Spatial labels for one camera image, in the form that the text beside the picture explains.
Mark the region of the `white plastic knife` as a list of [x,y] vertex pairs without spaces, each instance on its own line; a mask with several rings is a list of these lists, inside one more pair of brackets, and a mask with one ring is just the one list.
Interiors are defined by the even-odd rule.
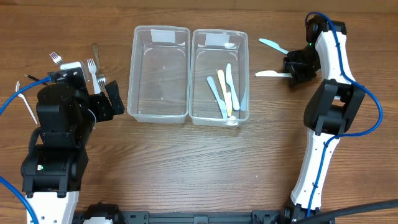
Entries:
[[231,99],[232,99],[233,109],[235,111],[239,111],[240,110],[240,105],[239,105],[238,96],[236,94],[236,90],[235,90],[235,87],[234,87],[232,69],[231,69],[231,64],[230,63],[228,63],[227,66],[226,66],[226,82],[229,85],[229,88],[231,90]]

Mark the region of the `yellow plastic knife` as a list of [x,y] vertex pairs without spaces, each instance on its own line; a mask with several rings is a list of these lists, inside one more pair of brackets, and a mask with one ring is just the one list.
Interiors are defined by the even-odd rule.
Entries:
[[227,117],[230,117],[232,115],[232,109],[233,109],[232,99],[231,99],[231,93],[227,91],[224,71],[217,70],[217,76],[223,92],[224,102],[226,104]]

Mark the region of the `pale blue knife bottom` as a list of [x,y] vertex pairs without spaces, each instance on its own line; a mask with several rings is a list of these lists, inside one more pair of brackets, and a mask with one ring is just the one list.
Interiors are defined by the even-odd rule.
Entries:
[[223,119],[227,118],[227,109],[226,109],[226,104],[225,102],[220,98],[215,81],[213,79],[213,77],[209,76],[206,78],[207,83],[211,89],[211,91],[213,92],[215,99],[217,101],[217,104],[219,106],[219,109],[221,111],[221,116]]

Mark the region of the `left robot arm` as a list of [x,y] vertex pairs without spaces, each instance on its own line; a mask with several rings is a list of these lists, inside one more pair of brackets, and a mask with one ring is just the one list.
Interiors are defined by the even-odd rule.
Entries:
[[36,128],[21,165],[28,223],[71,223],[88,164],[86,145],[96,123],[124,112],[116,81],[89,94],[83,81],[41,89]]

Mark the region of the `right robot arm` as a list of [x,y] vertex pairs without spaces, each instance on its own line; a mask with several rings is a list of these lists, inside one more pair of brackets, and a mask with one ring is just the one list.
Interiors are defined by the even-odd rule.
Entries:
[[322,73],[322,82],[308,102],[303,123],[308,128],[307,147],[298,181],[290,195],[296,210],[314,215],[321,208],[322,188],[337,136],[347,132],[364,99],[365,92],[352,84],[345,52],[344,22],[329,21],[314,15],[306,23],[307,46],[290,51],[283,60],[284,71],[291,74],[290,87],[309,82]]

